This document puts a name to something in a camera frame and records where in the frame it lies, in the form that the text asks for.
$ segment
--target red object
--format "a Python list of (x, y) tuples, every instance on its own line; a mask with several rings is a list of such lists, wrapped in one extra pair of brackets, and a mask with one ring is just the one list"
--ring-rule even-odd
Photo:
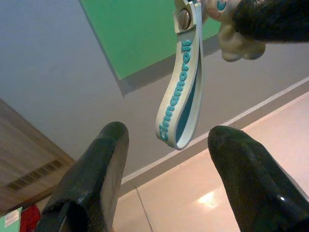
[(21, 212), (19, 232), (33, 232), (40, 219), (40, 211), (35, 205), (23, 210)]

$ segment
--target keychain strap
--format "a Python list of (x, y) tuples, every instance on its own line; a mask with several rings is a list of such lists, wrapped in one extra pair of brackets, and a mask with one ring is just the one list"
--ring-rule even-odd
[(192, 1), (175, 0), (175, 5), (176, 60), (172, 78), (158, 110), (155, 132), (160, 140), (180, 150), (193, 136), (201, 104), (202, 12), (199, 2), (194, 4)]

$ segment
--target white rubber strap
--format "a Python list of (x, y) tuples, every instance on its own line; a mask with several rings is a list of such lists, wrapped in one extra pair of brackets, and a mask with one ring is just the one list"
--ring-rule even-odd
[(159, 139), (180, 150), (193, 136), (202, 97), (202, 12), (199, 2), (175, 2), (178, 4), (176, 8), (182, 3), (181, 9), (185, 8), (190, 13), (191, 23), (186, 30), (182, 30), (178, 26), (177, 13), (174, 12), (175, 32), (178, 38), (176, 61), (156, 117), (155, 132)]

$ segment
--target air vent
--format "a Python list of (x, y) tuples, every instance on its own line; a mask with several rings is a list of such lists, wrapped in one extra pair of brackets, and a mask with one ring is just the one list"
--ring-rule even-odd
[(7, 184), (6, 186), (14, 191), (18, 191), (30, 184), (32, 184), (34, 181), (37, 181), (49, 174), (51, 174), (52, 172), (60, 169), (61, 167), (63, 167), (64, 164), (62, 163), (62, 161), (60, 160), (54, 160), (44, 166), (42, 166), (41, 168), (38, 168), (37, 170), (28, 173), (25, 176), (22, 176), (21, 178)]

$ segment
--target white tile floor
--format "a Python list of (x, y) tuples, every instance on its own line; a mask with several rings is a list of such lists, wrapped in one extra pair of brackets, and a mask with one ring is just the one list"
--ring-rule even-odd
[[(244, 130), (309, 193), (309, 93)], [(239, 232), (208, 150), (137, 190), (118, 200), (115, 232)]]

